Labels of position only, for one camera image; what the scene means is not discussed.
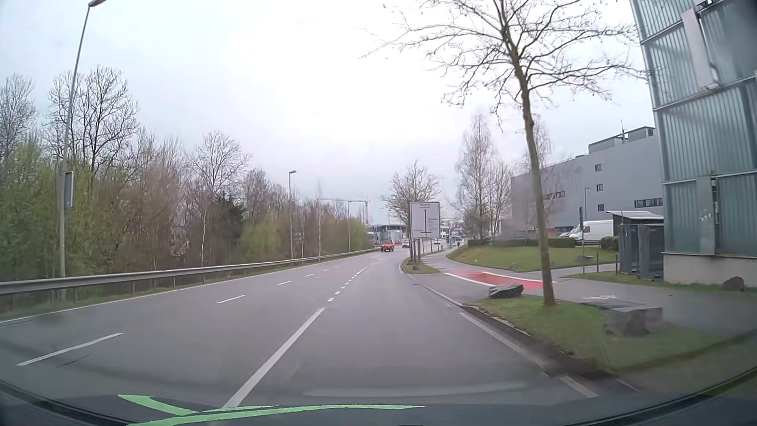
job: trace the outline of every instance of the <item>red bike lane marking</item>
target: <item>red bike lane marking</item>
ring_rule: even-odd
[[[505,277],[502,275],[490,274],[488,272],[470,271],[466,269],[456,269],[453,274],[458,277],[468,278],[469,280],[474,280],[493,286],[501,286],[505,284],[522,284],[523,290],[540,289],[542,286],[540,280],[518,277]]]

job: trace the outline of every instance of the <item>road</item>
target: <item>road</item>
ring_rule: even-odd
[[[415,285],[406,250],[0,323],[0,377],[209,406],[583,399]]]

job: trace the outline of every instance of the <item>white van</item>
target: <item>white van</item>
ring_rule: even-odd
[[[584,241],[599,241],[605,236],[612,236],[612,220],[609,221],[585,221],[584,222]],[[570,231],[568,238],[574,238],[581,241],[581,226],[577,226]]]

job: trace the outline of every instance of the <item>windshield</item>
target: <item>windshield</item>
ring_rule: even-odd
[[[755,0],[0,0],[0,393],[547,425],[735,389],[755,39]]]

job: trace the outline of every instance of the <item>car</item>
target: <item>car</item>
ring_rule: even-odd
[[[392,240],[383,240],[383,241],[381,241],[381,251],[382,252],[393,252],[394,251],[394,241],[392,241]]]

